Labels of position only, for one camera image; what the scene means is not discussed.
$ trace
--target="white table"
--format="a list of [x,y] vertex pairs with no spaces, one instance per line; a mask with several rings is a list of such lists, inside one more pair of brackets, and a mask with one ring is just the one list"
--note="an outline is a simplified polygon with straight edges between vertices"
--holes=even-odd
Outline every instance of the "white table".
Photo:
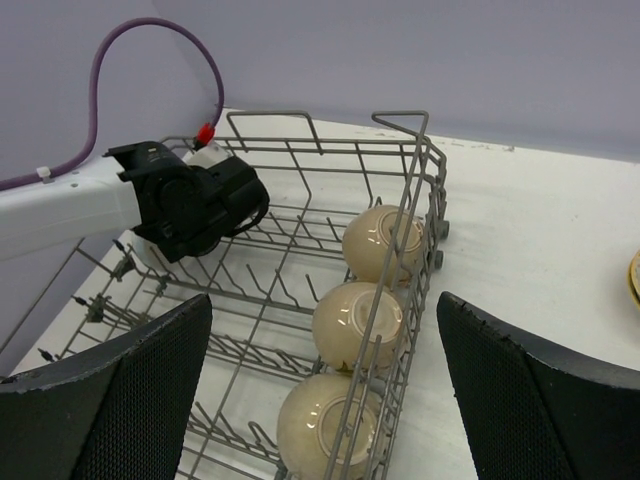
[[[269,135],[308,136],[293,118],[250,122]],[[317,128],[321,137],[398,135],[329,122]],[[230,134],[224,122],[218,132]],[[475,478],[436,324],[444,290],[576,351],[640,370],[640,311],[625,280],[640,248],[640,164],[432,140],[448,156],[451,234],[442,244],[444,268],[432,277],[391,479]],[[99,277],[94,272],[81,291],[94,292]],[[60,350],[84,314],[79,308],[70,303],[36,346]],[[17,371],[42,363],[34,347]]]

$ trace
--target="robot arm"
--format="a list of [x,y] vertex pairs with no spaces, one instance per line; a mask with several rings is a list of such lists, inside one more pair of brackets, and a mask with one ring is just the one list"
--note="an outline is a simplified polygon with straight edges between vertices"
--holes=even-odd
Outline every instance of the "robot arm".
[[51,181],[0,192],[0,260],[129,228],[169,262],[204,255],[269,205],[255,170],[217,152],[198,152],[188,165],[160,143],[125,145]]

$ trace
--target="gray wire rack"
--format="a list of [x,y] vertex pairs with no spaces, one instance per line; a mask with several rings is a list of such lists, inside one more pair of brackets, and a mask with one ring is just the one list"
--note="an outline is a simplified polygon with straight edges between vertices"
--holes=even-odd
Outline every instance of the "gray wire rack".
[[[240,133],[240,122],[274,115],[302,118],[310,137]],[[414,123],[417,120],[419,128],[414,130],[392,121],[398,118]],[[234,413],[244,402],[251,399],[259,402],[259,398],[277,388],[260,387],[262,390],[252,392],[240,384],[244,382],[251,389],[254,385],[259,388],[260,382],[273,382],[282,392],[277,397],[280,400],[296,382],[326,370],[310,343],[310,319],[322,294],[350,279],[342,259],[342,232],[366,208],[383,201],[398,205],[410,217],[418,217],[426,232],[419,261],[408,267],[402,262],[408,228],[405,232],[398,231],[398,216],[385,259],[388,270],[394,251],[399,258],[392,290],[404,299],[402,328],[406,336],[398,339],[394,361],[384,375],[378,375],[376,368],[367,371],[362,368],[361,359],[382,293],[381,283],[324,477],[338,478],[333,469],[342,442],[347,442],[346,462],[353,452],[360,423],[349,424],[348,409],[358,408],[361,415],[367,396],[375,391],[381,397],[382,407],[374,442],[377,445],[385,441],[388,447],[381,463],[370,459],[365,478],[386,478],[430,276],[442,266],[443,253],[438,245],[449,232],[449,224],[444,220],[446,157],[425,135],[428,118],[424,111],[376,112],[372,119],[396,135],[385,137],[379,133],[375,139],[345,139],[321,138],[316,124],[305,112],[229,113],[227,121],[235,135],[216,141],[258,170],[272,196],[268,216],[241,236],[223,240],[210,255],[163,265],[159,270],[142,265],[126,242],[115,242],[119,252],[111,264],[91,257],[80,243],[76,253],[93,262],[104,273],[106,282],[98,292],[74,297],[86,308],[86,315],[56,357],[72,355],[135,328],[195,292],[210,294],[214,327],[200,384],[215,381],[216,385],[224,382],[226,385],[215,389],[217,407],[210,401],[210,394],[202,395],[199,390],[196,395],[183,451],[183,459],[188,457],[188,461],[181,463],[177,478],[204,480],[231,475],[290,478],[274,441],[277,402],[268,411],[261,408],[260,415],[255,413],[258,410]],[[398,139],[397,132],[405,134],[403,139]],[[162,142],[179,154],[190,149],[190,139],[186,137],[167,137]],[[349,195],[340,194],[345,188]],[[409,285],[403,288],[397,285],[401,269],[412,273]],[[408,339],[404,349],[400,348],[403,338]],[[374,343],[374,365],[379,342],[378,337]],[[220,377],[207,377],[207,368],[226,369],[224,382]],[[364,393],[358,406],[351,407],[358,383],[364,384]],[[249,418],[251,415],[265,420]],[[218,472],[216,468],[226,473],[211,473]],[[345,475],[346,471],[340,478],[346,478]]]

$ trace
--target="cable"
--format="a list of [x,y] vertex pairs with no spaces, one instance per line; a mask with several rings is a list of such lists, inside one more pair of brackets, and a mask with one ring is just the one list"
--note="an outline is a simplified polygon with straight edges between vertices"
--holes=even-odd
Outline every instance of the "cable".
[[[98,51],[93,57],[91,76],[89,79],[89,134],[87,135],[87,140],[82,149],[75,157],[63,163],[62,165],[58,165],[57,167],[51,169],[51,178],[59,177],[60,175],[69,173],[71,170],[77,168],[78,165],[84,162],[91,154],[91,151],[93,150],[93,147],[96,144],[96,139],[98,137],[98,77],[100,76],[100,68],[102,67],[104,56],[116,38],[118,38],[126,31],[131,30],[132,28],[140,27],[143,25],[156,25],[158,27],[165,27],[173,30],[174,32],[177,32],[186,37],[191,41],[191,43],[196,46],[198,50],[200,50],[200,53],[202,53],[205,60],[209,64],[209,67],[213,71],[213,75],[216,78],[216,84],[218,88],[218,103],[211,120],[211,126],[215,127],[218,123],[218,120],[220,120],[220,116],[222,115],[222,108],[224,106],[224,87],[222,85],[222,75],[220,75],[220,70],[218,70],[216,62],[213,60],[213,57],[204,46],[204,44],[186,28],[178,25],[177,23],[170,22],[169,20],[154,17],[134,18],[133,20],[129,20],[118,25],[111,32],[109,32],[109,34],[104,38],[104,40],[98,47]],[[40,181],[41,177],[40,175],[38,175],[38,173],[31,173],[28,175],[1,180],[0,192],[9,190],[11,188],[22,187],[24,185],[37,183]]]

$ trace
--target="gray wall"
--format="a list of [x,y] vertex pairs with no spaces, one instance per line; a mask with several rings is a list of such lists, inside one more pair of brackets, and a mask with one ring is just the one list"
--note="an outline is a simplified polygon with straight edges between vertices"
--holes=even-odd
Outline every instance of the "gray wall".
[[153,3],[214,51],[233,106],[356,122],[421,107],[447,135],[625,158],[640,147],[637,0]]
[[[0,2],[0,178],[53,166],[73,156],[87,133],[88,75],[109,30],[136,16],[157,16],[150,0]],[[98,146],[189,133],[211,106],[158,27],[128,32],[108,52],[100,78]],[[100,253],[111,236],[90,239]],[[62,245],[0,263],[0,344],[70,250]],[[89,271],[76,261],[0,355],[6,374],[31,347]]]

